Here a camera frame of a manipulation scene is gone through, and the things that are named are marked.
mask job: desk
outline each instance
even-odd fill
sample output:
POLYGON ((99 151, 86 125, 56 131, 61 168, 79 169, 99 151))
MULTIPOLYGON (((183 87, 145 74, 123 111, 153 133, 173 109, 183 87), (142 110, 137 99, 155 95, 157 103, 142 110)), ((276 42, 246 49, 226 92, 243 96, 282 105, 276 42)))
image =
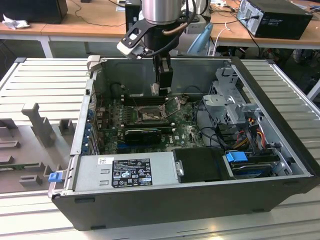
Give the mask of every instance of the desk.
MULTIPOLYGON (((108 0, 93 0, 91 3, 81 3, 80 0, 66 0, 68 13, 62 24, 31 23, 30 28, 11 30, 0 24, 0 39, 35 40, 40 41, 44 54, 52 58, 50 41, 74 42, 113 42, 116 43, 126 33, 126 17, 124 12, 116 12, 116 5, 108 0)), ((310 4, 307 1, 295 1, 302 5, 310 4)), ((237 7, 237 1, 227 0, 232 7, 237 7)), ((213 23, 232 22, 235 18, 229 13, 212 14, 213 23)), ((218 41, 219 46, 255 47, 247 30, 239 22, 228 25, 231 31, 224 31, 218 41)), ((223 24, 215 24, 211 33, 215 40, 223 24)), ((312 20, 300 40, 256 38, 257 44, 262 48, 285 49, 320 49, 320 20, 312 20)))
POLYGON ((80 0, 66 0, 66 2, 68 12, 61 24, 31 23, 29 28, 17 30, 8 29, 0 24, 0 39, 39 41, 45 56, 53 58, 50 41, 117 43, 125 35, 125 13, 117 12, 117 6, 111 2, 107 0, 93 0, 91 3, 82 3, 80 0), (88 24, 76 16, 76 11, 78 16, 89 23, 112 26, 88 24))
MULTIPOLYGON (((314 2, 295 0, 297 4, 304 6, 316 5, 314 2)), ((233 7, 239 7, 238 1, 227 0, 227 3, 233 7)), ((212 14, 212 23, 232 22, 236 19, 225 12, 214 12, 212 14)), ((250 38, 248 31, 240 22, 234 22, 227 25, 231 30, 223 31, 218 39, 219 46, 234 47, 256 47, 250 38)), ((225 28, 224 24, 214 24, 211 37, 216 40, 219 32, 225 28)), ((261 48, 279 48, 279 49, 320 49, 320 20, 311 20, 303 35, 299 40, 274 39, 274 38, 254 38, 261 48)))

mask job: power supply label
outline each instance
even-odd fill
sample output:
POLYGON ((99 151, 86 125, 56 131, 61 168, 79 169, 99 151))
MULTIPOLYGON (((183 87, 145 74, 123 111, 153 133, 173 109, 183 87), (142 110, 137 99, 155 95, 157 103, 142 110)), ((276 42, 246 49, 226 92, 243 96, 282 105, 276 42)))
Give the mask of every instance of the power supply label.
POLYGON ((111 185, 114 188, 152 185, 150 158, 114 160, 111 185))

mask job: yellow wire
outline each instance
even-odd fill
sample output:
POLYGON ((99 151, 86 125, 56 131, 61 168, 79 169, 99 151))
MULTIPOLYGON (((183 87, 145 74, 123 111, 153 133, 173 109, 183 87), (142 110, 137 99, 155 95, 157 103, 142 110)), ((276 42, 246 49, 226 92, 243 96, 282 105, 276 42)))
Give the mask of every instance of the yellow wire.
POLYGON ((235 145, 233 148, 236 149, 236 148, 239 148, 241 147, 242 145, 246 144, 248 142, 248 138, 246 138, 245 140, 243 140, 242 142, 238 143, 237 145, 235 145))

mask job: black plastic cover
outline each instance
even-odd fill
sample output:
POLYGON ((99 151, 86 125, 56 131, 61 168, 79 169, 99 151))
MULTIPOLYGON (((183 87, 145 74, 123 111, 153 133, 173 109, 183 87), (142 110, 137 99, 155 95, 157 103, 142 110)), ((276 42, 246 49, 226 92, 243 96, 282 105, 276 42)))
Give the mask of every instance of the black plastic cover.
POLYGON ((180 162, 183 176, 179 183, 213 182, 229 180, 221 151, 215 148, 177 148, 173 150, 175 162, 180 162))

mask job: black computer case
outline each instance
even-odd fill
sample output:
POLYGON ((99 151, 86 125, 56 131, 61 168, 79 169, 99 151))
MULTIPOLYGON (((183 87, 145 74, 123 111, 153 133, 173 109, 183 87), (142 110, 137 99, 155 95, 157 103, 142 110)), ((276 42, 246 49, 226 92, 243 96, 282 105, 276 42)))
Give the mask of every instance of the black computer case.
POLYGON ((298 40, 313 15, 286 0, 242 0, 236 17, 256 38, 298 40))
POLYGON ((0 20, 5 15, 14 20, 60 24, 67 11, 66 0, 2 0, 0 20))

